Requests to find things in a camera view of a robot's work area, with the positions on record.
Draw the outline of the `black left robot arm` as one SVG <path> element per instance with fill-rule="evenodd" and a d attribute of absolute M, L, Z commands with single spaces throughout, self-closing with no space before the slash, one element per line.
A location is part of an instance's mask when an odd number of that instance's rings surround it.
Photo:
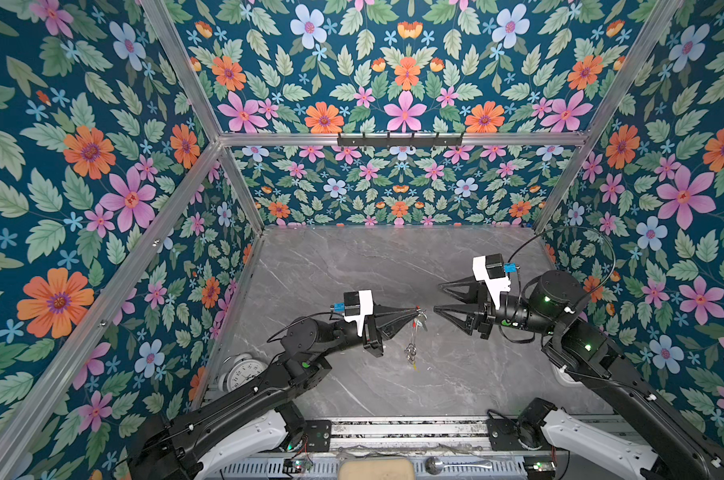
<path fill-rule="evenodd" d="M 375 357 L 420 315 L 374 305 L 357 326 L 337 313 L 295 319 L 266 369 L 220 398 L 173 419 L 146 420 L 127 450 L 134 479 L 206 479 L 253 454 L 297 447 L 306 420 L 294 401 L 332 370 L 329 355 L 359 346 Z"/>

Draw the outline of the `large keyring with red grip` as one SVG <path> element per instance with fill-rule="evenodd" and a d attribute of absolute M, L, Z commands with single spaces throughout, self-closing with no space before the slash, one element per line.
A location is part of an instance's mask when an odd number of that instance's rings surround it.
<path fill-rule="evenodd" d="M 426 325 L 426 321 L 427 321 L 426 312 L 423 309 L 419 309 L 418 314 L 413 319 L 413 328 L 416 331 L 420 331 L 420 330 L 427 331 L 428 328 Z"/>

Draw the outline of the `bunch of keys yellow tag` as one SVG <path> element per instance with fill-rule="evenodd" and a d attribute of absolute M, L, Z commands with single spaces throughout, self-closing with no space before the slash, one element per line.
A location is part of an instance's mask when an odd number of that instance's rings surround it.
<path fill-rule="evenodd" d="M 414 370 L 417 369 L 417 333 L 418 326 L 412 327 L 409 342 L 404 350 L 405 357 Z"/>

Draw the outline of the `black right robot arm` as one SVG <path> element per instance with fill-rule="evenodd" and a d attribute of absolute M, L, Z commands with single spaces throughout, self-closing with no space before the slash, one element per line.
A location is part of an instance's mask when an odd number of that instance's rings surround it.
<path fill-rule="evenodd" d="M 624 479 L 724 479 L 723 446 L 663 398 L 616 342 L 581 318 L 589 295 L 570 273 L 550 270 L 529 285 L 530 295 L 513 295 L 509 278 L 490 274 L 442 283 L 440 290 L 456 302 L 434 311 L 482 338 L 495 326 L 541 335 L 550 362 L 607 402 L 643 442 L 587 425 L 541 399 L 523 411 L 521 432 Z"/>

